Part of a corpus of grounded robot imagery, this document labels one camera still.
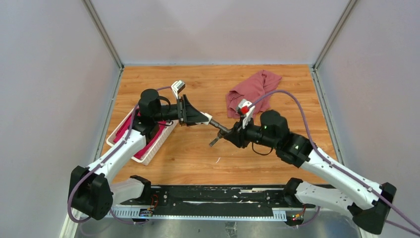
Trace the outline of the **white pipe elbow fitting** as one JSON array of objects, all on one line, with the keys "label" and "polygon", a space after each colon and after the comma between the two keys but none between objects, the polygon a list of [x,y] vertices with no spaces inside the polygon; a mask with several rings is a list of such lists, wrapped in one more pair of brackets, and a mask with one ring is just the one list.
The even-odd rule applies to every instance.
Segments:
[{"label": "white pipe elbow fitting", "polygon": [[208,113],[200,112],[199,121],[196,124],[205,124],[208,125],[212,120],[212,116]]}]

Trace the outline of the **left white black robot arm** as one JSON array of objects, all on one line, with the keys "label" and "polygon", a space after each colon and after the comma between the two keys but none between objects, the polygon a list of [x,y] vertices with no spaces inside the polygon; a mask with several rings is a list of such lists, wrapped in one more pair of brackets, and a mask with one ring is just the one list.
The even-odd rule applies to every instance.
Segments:
[{"label": "left white black robot arm", "polygon": [[193,107],[186,95],[176,104],[162,105],[167,98],[157,89],[146,89],[131,111],[130,122],[123,136],[103,156],[86,167],[77,166],[70,175],[67,212],[71,221],[84,223],[104,218],[113,205],[133,198],[148,204],[152,198],[148,180],[132,176],[110,185],[123,166],[156,137],[166,121],[177,120],[187,126],[214,124],[212,116]]}]

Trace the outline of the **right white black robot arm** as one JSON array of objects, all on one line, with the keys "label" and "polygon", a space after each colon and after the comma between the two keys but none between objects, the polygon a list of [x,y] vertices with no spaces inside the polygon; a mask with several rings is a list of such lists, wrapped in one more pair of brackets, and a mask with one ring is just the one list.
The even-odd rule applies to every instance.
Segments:
[{"label": "right white black robot arm", "polygon": [[311,172],[333,186],[324,188],[291,178],[283,192],[287,206],[313,204],[350,217],[371,234],[382,233],[396,194],[394,185],[371,181],[336,162],[308,138],[291,132],[287,119],[277,111],[262,113],[260,121],[260,125],[255,125],[252,118],[242,116],[223,138],[238,148],[253,143],[274,149],[283,162]]}]

